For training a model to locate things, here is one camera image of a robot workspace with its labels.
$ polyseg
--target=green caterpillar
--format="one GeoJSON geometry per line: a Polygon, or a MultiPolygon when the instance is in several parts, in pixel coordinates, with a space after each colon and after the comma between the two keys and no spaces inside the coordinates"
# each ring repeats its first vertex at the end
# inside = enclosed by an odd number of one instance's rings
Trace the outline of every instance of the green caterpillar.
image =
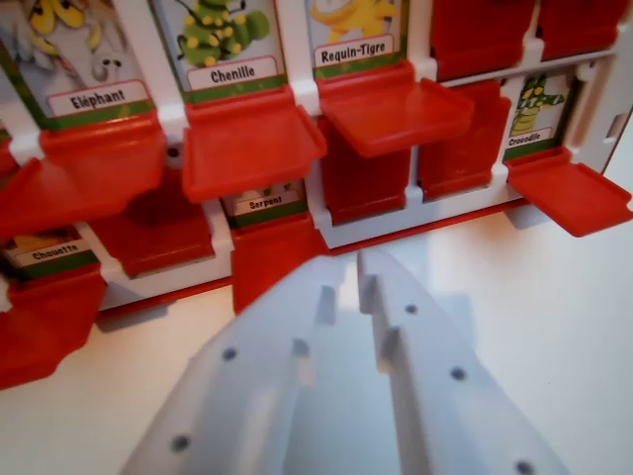
{"type": "Polygon", "coordinates": [[[228,0],[198,0],[193,9],[181,0],[175,0],[187,9],[183,34],[177,38],[182,54],[178,59],[196,67],[213,66],[218,61],[231,59],[253,42],[270,32],[268,18],[261,10],[246,15],[235,15],[246,8],[242,1],[239,8],[229,10],[228,0]]]}

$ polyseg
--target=white table surface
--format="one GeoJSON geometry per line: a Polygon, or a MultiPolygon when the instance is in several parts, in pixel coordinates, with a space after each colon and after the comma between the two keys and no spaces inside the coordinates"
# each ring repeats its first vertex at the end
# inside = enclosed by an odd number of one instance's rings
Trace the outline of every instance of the white table surface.
{"type": "MultiPolygon", "coordinates": [[[[633,126],[606,176],[633,190],[633,126]]],[[[437,298],[572,473],[633,473],[633,222],[575,238],[527,206],[380,247],[437,298]]],[[[357,312],[355,256],[338,258],[339,320],[316,340],[289,466],[389,474],[389,386],[357,312]],[[345,460],[328,457],[333,433],[345,460]]],[[[225,287],[93,328],[52,376],[0,391],[0,473],[118,473],[188,358],[232,318],[225,287]]]]}

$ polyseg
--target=white plastic piece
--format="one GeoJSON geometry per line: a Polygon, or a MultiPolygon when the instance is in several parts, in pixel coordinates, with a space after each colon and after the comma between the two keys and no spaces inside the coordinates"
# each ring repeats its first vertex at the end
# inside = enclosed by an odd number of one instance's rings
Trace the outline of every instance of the white plastic piece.
{"type": "Polygon", "coordinates": [[[44,152],[40,147],[40,127],[1,69],[0,119],[11,136],[9,151],[19,165],[24,165],[31,158],[44,158],[44,152]]]}
{"type": "Polygon", "coordinates": [[[277,0],[275,3],[286,73],[295,103],[303,106],[311,116],[317,116],[320,101],[313,73],[306,5],[297,0],[277,0]]]}
{"type": "Polygon", "coordinates": [[[282,474],[311,339],[333,324],[342,279],[336,260],[313,259],[203,346],[123,473],[282,474]]]}
{"type": "Polygon", "coordinates": [[[216,253],[215,256],[142,274],[135,278],[130,278],[126,274],[121,262],[108,252],[86,223],[75,225],[101,262],[101,276],[108,284],[101,310],[186,289],[231,275],[230,254],[234,247],[222,206],[218,200],[211,200],[203,203],[202,207],[212,230],[211,243],[216,253]]]}
{"type": "Polygon", "coordinates": [[[403,475],[569,473],[401,265],[362,250],[358,285],[391,382],[403,475]]]}
{"type": "Polygon", "coordinates": [[[415,80],[437,79],[437,61],[431,57],[433,0],[410,0],[408,4],[407,59],[415,70],[415,80]]]}
{"type": "Polygon", "coordinates": [[[519,62],[519,65],[521,67],[537,66],[543,58],[545,42],[543,42],[543,40],[541,40],[540,38],[536,38],[536,31],[538,30],[538,17],[540,13],[541,2],[536,2],[534,5],[534,10],[532,11],[530,26],[523,36],[523,57],[519,62]]]}
{"type": "Polygon", "coordinates": [[[146,0],[114,0],[126,37],[158,112],[169,143],[183,141],[189,127],[185,105],[171,72],[167,52],[146,0]]]}
{"type": "Polygon", "coordinates": [[[0,274],[0,312],[9,312],[11,310],[12,305],[7,292],[9,292],[9,282],[0,274]]]}
{"type": "Polygon", "coordinates": [[[633,108],[633,8],[626,23],[618,26],[615,56],[595,62],[595,77],[586,85],[584,107],[574,110],[563,145],[574,153],[574,162],[602,172],[617,140],[609,136],[613,120],[633,108]]]}
{"type": "Polygon", "coordinates": [[[559,59],[551,59],[549,61],[543,61],[533,66],[518,65],[516,67],[508,67],[506,69],[499,69],[497,71],[484,72],[482,74],[476,74],[474,76],[459,77],[457,79],[450,79],[443,81],[440,84],[444,87],[461,86],[463,84],[471,84],[473,82],[486,81],[487,79],[499,79],[502,77],[511,77],[520,74],[536,73],[539,71],[550,71],[552,69],[558,69],[563,66],[569,66],[577,64],[579,62],[601,59],[603,57],[610,57],[616,54],[616,51],[612,49],[605,49],[596,52],[587,52],[585,54],[578,54],[575,56],[566,56],[559,59]]]}

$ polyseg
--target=yellow shark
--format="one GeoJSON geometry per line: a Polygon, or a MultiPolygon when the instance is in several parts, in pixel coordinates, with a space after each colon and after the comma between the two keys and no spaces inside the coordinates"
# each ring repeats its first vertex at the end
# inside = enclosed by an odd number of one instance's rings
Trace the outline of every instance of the yellow shark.
{"type": "Polygon", "coordinates": [[[360,29],[363,37],[375,37],[385,31],[385,20],[399,14],[389,0],[315,0],[311,15],[332,28],[329,43],[338,42],[352,30],[360,29]]]}

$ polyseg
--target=crocodile illustration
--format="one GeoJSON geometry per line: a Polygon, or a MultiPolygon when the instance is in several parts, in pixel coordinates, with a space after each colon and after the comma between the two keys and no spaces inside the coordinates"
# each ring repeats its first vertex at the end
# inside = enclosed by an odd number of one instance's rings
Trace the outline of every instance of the crocodile illustration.
{"type": "Polygon", "coordinates": [[[528,77],[525,81],[514,113],[511,137],[533,131],[541,108],[553,107],[565,102],[563,94],[545,94],[546,82],[545,74],[528,77]]]}

